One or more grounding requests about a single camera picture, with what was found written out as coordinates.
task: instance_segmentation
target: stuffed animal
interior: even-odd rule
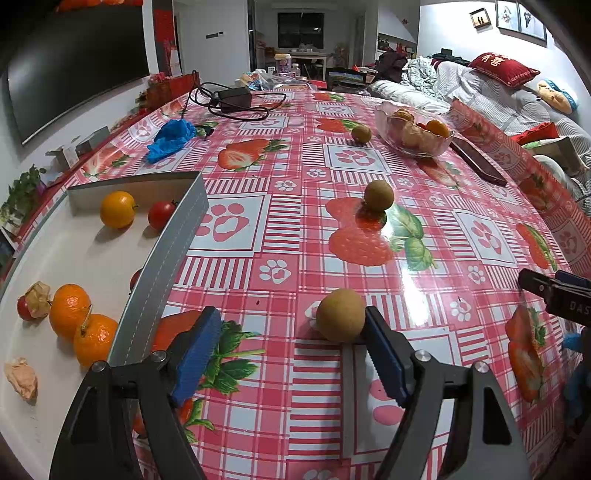
[[[572,89],[560,89],[552,80],[544,79],[538,82],[538,95],[559,112],[570,115],[577,109],[577,96]]]

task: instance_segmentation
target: black power cord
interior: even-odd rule
[[[193,70],[193,87],[189,91],[189,95],[187,95],[187,100],[185,101],[185,106],[183,108],[183,113],[181,114],[181,119],[184,118],[184,114],[187,111],[187,106],[189,105],[189,99],[191,99],[191,101],[193,101],[197,105],[206,107],[207,110],[209,110],[209,112],[212,113],[213,115],[221,116],[224,118],[229,118],[230,120],[237,120],[239,122],[259,122],[261,120],[264,120],[265,118],[267,118],[269,116],[269,113],[271,111],[275,110],[276,108],[279,108],[283,104],[283,102],[285,102],[285,99],[287,99],[287,95],[285,93],[279,93],[279,92],[257,93],[255,96],[283,95],[283,98],[273,108],[267,108],[262,105],[247,107],[247,106],[242,106],[238,103],[229,102],[227,99],[224,100],[224,99],[220,98],[219,95],[216,95],[216,92],[212,92],[211,90],[206,89],[204,87],[204,85],[216,85],[218,87],[222,87],[222,88],[230,90],[230,87],[228,87],[226,85],[222,85],[220,83],[215,83],[215,82],[204,82],[200,85],[199,81],[198,81],[197,71]],[[210,99],[209,102],[208,103],[199,102],[197,100],[197,91],[199,91],[199,93],[201,93],[201,95],[203,95],[204,97],[209,98]],[[254,117],[254,118],[240,118],[240,117],[226,115],[225,113],[222,113],[222,111],[221,111],[222,108],[219,105],[225,105],[235,111],[255,112],[255,113],[258,113],[259,116]]]

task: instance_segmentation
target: television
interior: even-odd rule
[[[324,14],[277,14],[277,43],[279,48],[297,48],[301,43],[324,48]]]
[[[22,143],[77,106],[148,74],[141,6],[52,12],[8,63]]]

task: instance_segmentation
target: window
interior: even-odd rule
[[[297,48],[301,43],[324,48],[324,14],[277,14],[279,48]]]

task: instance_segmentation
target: metal bolt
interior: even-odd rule
[[[150,355],[150,360],[156,362],[157,364],[164,362],[164,360],[166,360],[166,352],[164,350],[156,350]]]
[[[486,372],[489,371],[488,365],[484,362],[474,363],[474,368],[476,368],[476,371],[480,372],[481,374],[485,374]]]
[[[414,352],[414,356],[419,362],[428,362],[431,359],[431,354],[426,350],[417,350]]]
[[[107,368],[107,362],[103,362],[102,360],[99,360],[98,362],[95,362],[92,364],[92,367],[90,367],[92,369],[93,372],[99,373],[102,372],[105,368]]]

